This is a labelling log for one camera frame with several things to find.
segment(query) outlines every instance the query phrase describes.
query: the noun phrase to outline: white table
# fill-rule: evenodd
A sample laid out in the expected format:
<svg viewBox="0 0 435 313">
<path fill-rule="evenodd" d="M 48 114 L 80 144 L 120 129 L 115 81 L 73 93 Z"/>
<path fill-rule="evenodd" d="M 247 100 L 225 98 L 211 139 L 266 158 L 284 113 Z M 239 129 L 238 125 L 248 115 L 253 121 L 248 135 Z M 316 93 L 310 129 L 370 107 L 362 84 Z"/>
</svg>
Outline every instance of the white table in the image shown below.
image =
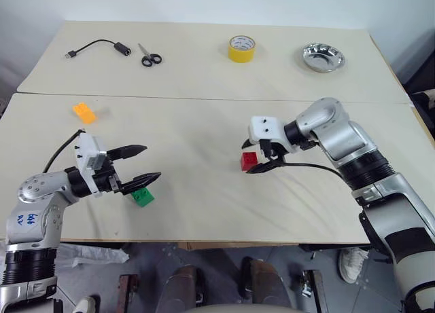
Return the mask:
<svg viewBox="0 0 435 313">
<path fill-rule="evenodd" d="M 367 242 L 358 221 L 360 207 L 331 173 L 282 168 L 253 176 L 240 171 L 249 118 L 265 114 L 290 121 L 310 105 L 301 101 L 15 94 L 0 121 L 0 225 L 15 206 L 19 184 L 42 171 L 58 146 L 83 127 L 72 111 L 82 101 L 99 118 L 86 130 L 108 149 L 149 147 L 115 162 L 122 181 L 145 172 L 162 176 L 149 186 L 156 199 L 144 208 L 120 194 L 80 200 L 65 213 L 64 240 Z M 343 104 L 434 212 L 435 152 L 409 105 Z M 320 149 L 287 159 L 330 166 Z M 74 165 L 70 146 L 52 171 Z"/>
<path fill-rule="evenodd" d="M 228 59 L 228 40 L 249 35 L 254 59 Z M 98 43 L 75 58 L 65 54 L 95 39 L 119 41 L 125 57 Z M 142 43 L 163 57 L 141 65 Z M 302 61 L 302 49 L 323 42 L 338 48 L 346 65 L 316 73 Z M 158 98 L 309 100 L 333 96 L 359 103 L 407 103 L 408 98 L 363 30 L 152 22 L 66 22 L 19 92 Z"/>
</svg>

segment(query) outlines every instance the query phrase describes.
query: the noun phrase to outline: black scissors handle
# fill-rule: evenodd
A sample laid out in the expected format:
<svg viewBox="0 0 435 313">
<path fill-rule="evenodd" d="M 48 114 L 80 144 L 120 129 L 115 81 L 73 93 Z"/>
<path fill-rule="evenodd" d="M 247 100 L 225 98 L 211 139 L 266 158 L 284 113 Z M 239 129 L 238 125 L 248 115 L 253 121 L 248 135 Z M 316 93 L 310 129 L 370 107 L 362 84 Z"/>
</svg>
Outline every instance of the black scissors handle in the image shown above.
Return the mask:
<svg viewBox="0 0 435 313">
<path fill-rule="evenodd" d="M 162 57 L 159 54 L 150 54 L 142 58 L 142 65 L 145 67 L 152 67 L 153 63 L 160 64 L 161 62 Z"/>
</svg>

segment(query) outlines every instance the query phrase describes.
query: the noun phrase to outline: metal bowl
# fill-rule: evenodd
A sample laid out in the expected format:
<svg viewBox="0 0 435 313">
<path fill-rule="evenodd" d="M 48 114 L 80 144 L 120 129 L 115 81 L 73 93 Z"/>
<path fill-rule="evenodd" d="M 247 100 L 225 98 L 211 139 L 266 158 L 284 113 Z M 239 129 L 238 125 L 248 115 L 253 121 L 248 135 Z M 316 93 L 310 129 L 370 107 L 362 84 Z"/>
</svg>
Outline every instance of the metal bowl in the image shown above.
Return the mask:
<svg viewBox="0 0 435 313">
<path fill-rule="evenodd" d="M 325 43 L 310 43 L 303 53 L 305 64 L 321 73 L 337 70 L 345 64 L 344 55 L 336 48 Z"/>
</svg>

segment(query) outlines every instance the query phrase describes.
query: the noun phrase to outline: tape roll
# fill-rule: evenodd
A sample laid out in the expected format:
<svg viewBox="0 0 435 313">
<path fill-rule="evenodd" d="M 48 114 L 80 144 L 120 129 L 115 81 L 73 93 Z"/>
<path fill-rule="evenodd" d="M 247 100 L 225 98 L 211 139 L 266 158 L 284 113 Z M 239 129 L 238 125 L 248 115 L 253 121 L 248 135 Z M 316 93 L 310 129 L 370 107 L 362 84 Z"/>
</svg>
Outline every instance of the tape roll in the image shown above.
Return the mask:
<svg viewBox="0 0 435 313">
<path fill-rule="evenodd" d="M 237 63 L 249 62 L 254 57 L 256 42 L 248 36 L 235 36 L 228 45 L 228 57 Z"/>
</svg>

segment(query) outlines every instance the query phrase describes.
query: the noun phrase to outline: white sneaker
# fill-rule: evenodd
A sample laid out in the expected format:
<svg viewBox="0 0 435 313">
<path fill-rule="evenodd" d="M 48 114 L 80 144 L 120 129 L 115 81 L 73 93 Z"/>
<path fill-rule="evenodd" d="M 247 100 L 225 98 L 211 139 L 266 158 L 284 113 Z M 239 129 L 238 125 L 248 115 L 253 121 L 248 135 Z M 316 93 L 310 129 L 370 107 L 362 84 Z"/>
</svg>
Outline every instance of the white sneaker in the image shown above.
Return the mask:
<svg viewBox="0 0 435 313">
<path fill-rule="evenodd" d="M 97 303 L 92 297 L 85 297 L 79 301 L 73 313 L 95 313 Z"/>
<path fill-rule="evenodd" d="M 362 270 L 364 260 L 368 258 L 368 251 L 364 251 L 359 247 L 345 248 L 341 250 L 338 258 L 338 269 L 340 270 L 341 278 L 353 284 L 358 278 Z"/>
</svg>

